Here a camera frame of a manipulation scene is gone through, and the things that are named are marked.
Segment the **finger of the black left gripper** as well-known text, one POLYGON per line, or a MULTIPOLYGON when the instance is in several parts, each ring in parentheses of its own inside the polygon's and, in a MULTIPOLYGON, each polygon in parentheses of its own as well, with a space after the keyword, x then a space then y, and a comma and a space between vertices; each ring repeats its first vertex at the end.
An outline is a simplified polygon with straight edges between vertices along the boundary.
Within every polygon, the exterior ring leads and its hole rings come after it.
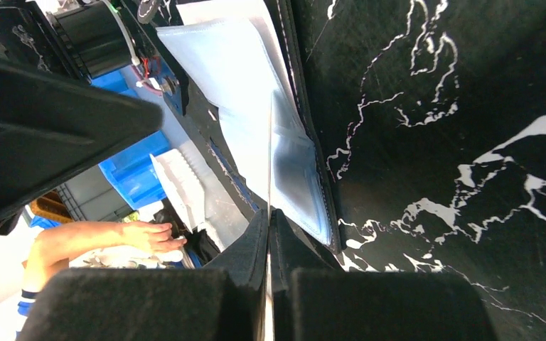
POLYGON ((151 102, 0 60, 0 225, 162 123, 151 102))

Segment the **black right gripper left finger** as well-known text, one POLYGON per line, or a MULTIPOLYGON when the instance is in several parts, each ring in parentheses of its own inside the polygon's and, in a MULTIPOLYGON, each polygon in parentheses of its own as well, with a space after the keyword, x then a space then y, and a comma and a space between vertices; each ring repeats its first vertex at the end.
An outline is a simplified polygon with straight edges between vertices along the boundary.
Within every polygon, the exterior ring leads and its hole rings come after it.
POLYGON ((56 275, 20 340, 259 340, 268 215, 199 269, 87 269, 56 275))

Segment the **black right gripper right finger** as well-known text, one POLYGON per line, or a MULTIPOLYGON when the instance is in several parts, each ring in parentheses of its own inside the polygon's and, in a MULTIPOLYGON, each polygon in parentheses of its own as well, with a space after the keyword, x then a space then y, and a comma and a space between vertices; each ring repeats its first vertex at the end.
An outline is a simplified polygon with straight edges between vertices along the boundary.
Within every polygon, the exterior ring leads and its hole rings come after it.
POLYGON ((276 340, 495 340, 481 299, 446 274, 346 272, 270 218, 276 340))

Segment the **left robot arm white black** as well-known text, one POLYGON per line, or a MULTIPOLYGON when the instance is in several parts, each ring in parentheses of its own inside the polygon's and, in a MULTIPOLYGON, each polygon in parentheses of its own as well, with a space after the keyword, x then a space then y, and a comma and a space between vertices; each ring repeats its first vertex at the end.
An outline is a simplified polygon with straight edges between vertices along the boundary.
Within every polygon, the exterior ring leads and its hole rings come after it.
POLYGON ((150 102, 90 80, 132 59, 105 1, 62 16, 0 1, 0 228, 24 205, 161 128, 150 102))

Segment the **person's bare forearm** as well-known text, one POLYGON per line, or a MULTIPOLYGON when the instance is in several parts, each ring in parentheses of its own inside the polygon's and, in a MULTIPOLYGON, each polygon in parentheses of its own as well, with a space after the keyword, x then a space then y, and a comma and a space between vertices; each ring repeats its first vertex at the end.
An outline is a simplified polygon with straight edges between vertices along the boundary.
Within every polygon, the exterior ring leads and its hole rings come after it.
POLYGON ((43 230, 34 239, 25 261, 21 289, 37 293, 71 260, 93 249, 116 247, 126 241, 120 222, 74 222, 43 230))

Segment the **person's bare hand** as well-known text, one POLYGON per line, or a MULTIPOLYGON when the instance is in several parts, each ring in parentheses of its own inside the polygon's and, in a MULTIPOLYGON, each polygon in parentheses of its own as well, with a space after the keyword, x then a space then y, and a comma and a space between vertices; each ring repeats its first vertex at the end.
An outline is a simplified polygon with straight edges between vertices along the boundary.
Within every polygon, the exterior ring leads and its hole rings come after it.
POLYGON ((163 254, 183 248, 185 238, 174 239, 171 223, 152 224, 129 222, 122 225, 122 239, 125 245, 136 247, 149 254, 163 254))

